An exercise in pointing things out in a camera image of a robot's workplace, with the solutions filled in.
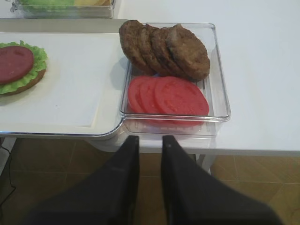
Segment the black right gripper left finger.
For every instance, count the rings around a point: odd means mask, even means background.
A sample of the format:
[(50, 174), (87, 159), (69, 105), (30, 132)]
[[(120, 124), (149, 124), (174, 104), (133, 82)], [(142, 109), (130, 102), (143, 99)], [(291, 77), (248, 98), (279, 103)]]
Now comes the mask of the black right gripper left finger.
[(139, 183), (139, 138), (129, 136), (93, 174), (40, 203), (24, 225), (131, 225)]

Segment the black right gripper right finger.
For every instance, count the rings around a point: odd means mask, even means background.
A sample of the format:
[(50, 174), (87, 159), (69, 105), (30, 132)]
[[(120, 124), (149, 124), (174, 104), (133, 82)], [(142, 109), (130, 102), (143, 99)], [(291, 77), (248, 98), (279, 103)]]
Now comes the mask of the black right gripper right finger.
[(266, 204), (218, 181), (172, 135), (162, 138), (162, 188), (169, 225), (281, 225)]

